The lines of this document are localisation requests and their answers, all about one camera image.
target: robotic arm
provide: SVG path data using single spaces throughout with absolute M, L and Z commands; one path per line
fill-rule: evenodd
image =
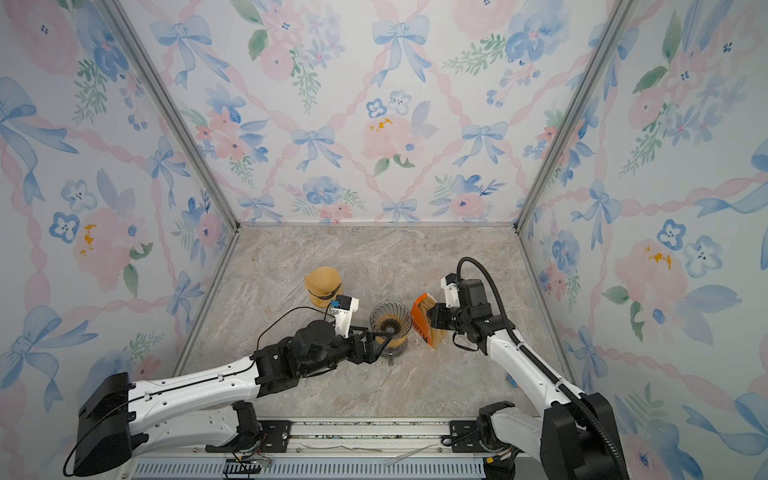
M 498 315 L 492 314 L 483 282 L 461 278 L 465 262 L 482 271 Z M 479 441 L 488 450 L 514 445 L 540 461 L 549 478 L 628 479 L 611 405 L 599 393 L 585 395 L 528 347 L 507 318 L 487 270 L 465 257 L 441 285 L 445 303 L 429 310 L 432 327 L 453 330 L 454 343 L 466 334 L 477 350 L 504 367 L 540 414 L 531 417 L 510 402 L 486 406 L 477 418 Z M 185 445 L 226 453 L 270 452 L 275 444 L 284 448 L 291 422 L 258 422 L 247 400 L 293 388 L 300 378 L 333 371 L 343 360 L 374 363 L 392 334 L 350 326 L 358 303 L 338 296 L 330 310 L 335 325 L 315 320 L 294 336 L 216 369 L 134 383 L 127 373 L 106 378 L 78 413 L 74 474 L 65 475 L 95 475 L 131 456 Z M 377 342 L 377 336 L 384 341 Z M 220 404 L 230 406 L 201 410 Z M 443 442 L 454 451 L 455 437 Z

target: floral wallpaper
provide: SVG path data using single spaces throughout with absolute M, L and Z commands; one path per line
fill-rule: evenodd
M 633 478 L 768 478 L 768 4 L 633 15 L 525 240 Z
M 0 43 L 0 477 L 59 478 L 101 380 L 170 375 L 230 228 L 92 3 L 2 0 Z
M 267 223 L 514 220 L 614 1 L 587 4 L 122 2 L 230 206 Z

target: blue ribbon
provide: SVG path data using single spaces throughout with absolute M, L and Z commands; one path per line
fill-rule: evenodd
M 203 290 L 200 290 L 200 282 L 195 283 L 191 289 L 187 290 L 191 284 L 192 280 L 190 280 L 190 276 L 187 272 L 182 270 L 181 273 L 179 273 L 179 286 L 176 287 L 174 294 L 170 297 L 170 300 L 168 300 L 168 305 L 165 307 L 165 311 L 170 315 L 176 315 L 179 306 L 187 312 L 187 319 L 184 321 L 184 324 L 186 325 L 188 332 L 192 327 L 192 320 L 190 319 L 191 305 L 190 301 L 187 299 L 205 293 Z
M 47 352 L 30 353 L 32 348 L 54 349 L 62 346 L 73 346 L 87 342 L 97 336 L 96 333 L 85 333 L 88 321 L 85 320 L 74 329 L 62 333 L 52 339 L 44 339 L 50 332 L 61 324 L 61 317 L 50 307 L 39 305 L 29 310 L 24 319 L 24 335 L 18 337 L 9 352 L 0 355 L 0 389 L 13 385 L 22 373 L 24 361 L 43 372 L 51 379 L 45 388 L 43 401 L 45 411 L 50 412 L 54 400 L 63 400 L 54 377 L 58 372 L 58 360 Z
M 37 197 L 42 201 L 43 193 L 40 191 L 38 181 L 33 173 L 38 165 L 38 155 L 29 142 L 20 134 L 3 125 L 8 121 L 9 124 L 16 127 L 17 130 L 26 134 L 35 140 L 48 145 L 56 150 L 65 151 L 71 154 L 79 153 L 74 148 L 62 142 L 67 136 L 66 128 L 38 128 L 32 127 L 15 118 L 31 117 L 38 113 L 37 107 L 27 96 L 24 89 L 12 78 L 0 78 L 0 135 L 3 136 L 8 145 L 13 148 L 18 156 L 27 164 L 29 172 L 24 177 L 23 192 L 24 201 L 27 205 L 32 205 L 32 198 Z
M 280 223 L 280 219 L 283 218 L 282 215 L 276 214 L 270 210 L 270 208 L 274 208 L 275 200 L 273 200 L 269 195 L 262 195 L 258 198 L 241 197 L 237 199 L 237 203 L 239 203 L 240 206 L 244 208 L 253 208 L 253 218 L 250 219 L 252 222 L 261 218 L 262 215 L 267 215 L 277 223 Z
M 176 207 L 176 200 L 174 199 L 174 177 L 170 174 L 170 171 L 174 171 L 182 177 L 189 177 L 189 173 L 184 169 L 187 162 L 169 162 L 169 158 L 174 156 L 174 151 L 170 147 L 170 143 L 166 137 L 160 137 L 157 141 L 157 150 L 154 155 L 147 159 L 147 164 L 144 168 L 152 178 L 157 178 L 160 172 L 163 172 L 165 180 L 168 181 L 168 208 Z
M 603 243 L 603 227 L 602 217 L 605 215 L 605 221 L 613 223 L 614 220 L 621 215 L 621 202 L 610 198 L 605 193 L 605 186 L 603 182 L 595 179 L 592 182 L 592 186 L 589 188 L 589 196 L 596 200 L 592 204 L 592 207 L 587 210 L 587 213 L 571 212 L 571 221 L 583 218 L 585 220 L 592 220 L 594 218 L 594 227 L 592 227 L 592 250 L 594 250 L 595 241 Z
M 479 127 L 478 125 L 469 125 L 468 127 L 464 127 L 462 129 L 462 138 L 464 140 L 471 140 L 474 138 L 475 143 L 472 145 L 472 151 L 469 152 L 469 155 L 465 155 L 464 157 L 459 158 L 457 161 L 453 162 L 453 164 L 461 167 L 468 158 L 477 155 L 480 152 L 480 147 L 482 147 L 483 137 L 485 137 L 485 149 L 488 152 L 488 156 L 491 158 L 493 163 L 497 164 L 497 156 L 503 154 L 504 151 L 500 150 L 494 144 L 492 144 L 491 139 L 493 138 L 494 140 L 501 140 L 504 138 L 504 135 L 507 133 L 508 126 L 509 124 L 507 122 L 500 121 L 496 124 L 493 124 L 491 127 Z
M 757 170 L 768 171 L 768 140 L 764 141 L 752 155 L 752 166 Z M 721 210 L 731 209 L 740 214 L 753 214 L 768 207 L 768 182 L 760 185 L 751 194 L 731 204 L 720 198 L 704 198 L 696 202 L 701 208 L 698 217 L 713 214 Z M 760 269 L 768 268 L 768 230 L 763 235 L 763 245 L 760 253 Z
M 331 127 L 323 127 L 318 131 L 294 130 L 290 133 L 290 138 L 296 145 L 306 144 L 310 153 L 310 156 L 305 161 L 299 163 L 296 166 L 297 170 L 306 172 L 306 167 L 310 164 L 311 161 L 317 158 L 318 148 L 321 152 L 323 152 L 323 156 L 327 158 L 330 163 L 336 165 L 338 168 L 341 168 L 341 165 L 339 165 L 337 160 L 339 160 L 342 155 L 328 150 L 328 148 L 323 145 L 333 145 L 336 143 L 336 134 L 333 133 L 333 129 Z
M 594 375 L 598 378 L 604 377 L 608 374 L 608 364 L 605 362 L 603 357 L 598 355 L 597 349 L 595 349 L 594 345 L 592 345 L 592 335 L 589 334 L 589 330 L 586 326 L 582 326 L 578 330 L 578 337 L 581 340 L 581 343 L 584 345 L 583 347 L 576 350 L 571 346 L 570 343 L 565 342 L 565 349 L 568 352 L 573 353 L 579 360 L 583 360 L 587 355 L 589 355 L 589 359 L 584 362 L 584 371 L 581 374 L 581 388 L 584 389 L 585 392 L 594 392 L 594 387 L 592 386 L 591 369 L 589 368 L 590 364 L 594 370 Z
M 176 78 L 174 79 L 176 85 L 180 84 L 184 88 L 187 87 L 187 74 L 190 71 L 193 71 L 195 67 L 192 51 L 194 51 L 197 56 L 200 57 L 200 60 L 202 60 L 215 74 L 226 81 L 230 80 L 229 77 L 227 77 L 227 74 L 222 71 L 222 68 L 227 68 L 230 64 L 208 55 L 198 45 L 193 43 L 197 42 L 203 45 L 210 45 L 212 43 L 210 40 L 208 24 L 202 17 L 192 15 L 186 23 L 177 23 L 176 25 L 171 25 L 168 22 L 154 22 L 149 28 L 161 45 L 170 46 L 177 41 L 179 42 L 179 51 L 184 60 L 184 70 L 176 75 Z M 190 42 L 189 45 L 184 41 L 185 38 Z
M 415 212 L 418 202 L 412 198 L 404 202 L 384 202 L 382 204 L 382 210 L 385 212 L 392 212 L 392 222 L 400 220 L 400 215 L 406 219 L 408 223 L 418 222 L 419 218 L 414 217 L 410 212 Z
M 431 67 L 432 64 L 424 58 L 419 57 L 416 52 L 413 51 L 409 41 L 424 45 L 427 41 L 428 33 L 429 20 L 424 15 L 417 15 L 410 22 L 401 22 L 397 25 L 389 20 L 380 20 L 374 23 L 373 41 L 377 45 L 386 45 L 392 42 L 392 52 L 389 56 L 389 67 L 374 75 L 371 79 L 371 85 L 377 84 L 379 88 L 381 88 L 387 73 L 389 73 L 390 70 L 398 68 L 400 65 L 400 58 L 402 57 L 400 38 L 408 40 L 402 43 L 402 50 L 405 51 L 406 58 L 408 58 L 408 63 L 411 64 L 411 68 L 413 68 L 413 71 L 422 79 L 422 81 L 426 81 L 423 69 Z

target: marble floor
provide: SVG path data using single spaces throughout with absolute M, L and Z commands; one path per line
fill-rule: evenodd
M 184 373 L 250 355 L 258 336 L 282 313 L 311 305 L 303 279 L 318 266 L 341 272 L 344 293 L 360 299 L 352 324 L 368 326 L 371 310 L 384 300 L 410 309 L 416 297 L 430 292 L 442 301 L 440 278 L 455 271 L 463 256 L 485 265 L 509 318 L 550 365 L 561 369 L 509 227 L 244 227 L 241 232 Z M 482 277 L 469 264 L 462 274 Z M 292 336 L 320 317 L 297 310 L 261 345 Z M 394 366 L 385 359 L 373 365 L 343 362 L 334 372 L 302 379 L 296 388 L 255 405 L 259 416 L 475 416 L 480 407 L 502 400 L 535 414 L 525 394 L 487 356 L 456 348 L 450 336 L 433 351 L 412 330 Z

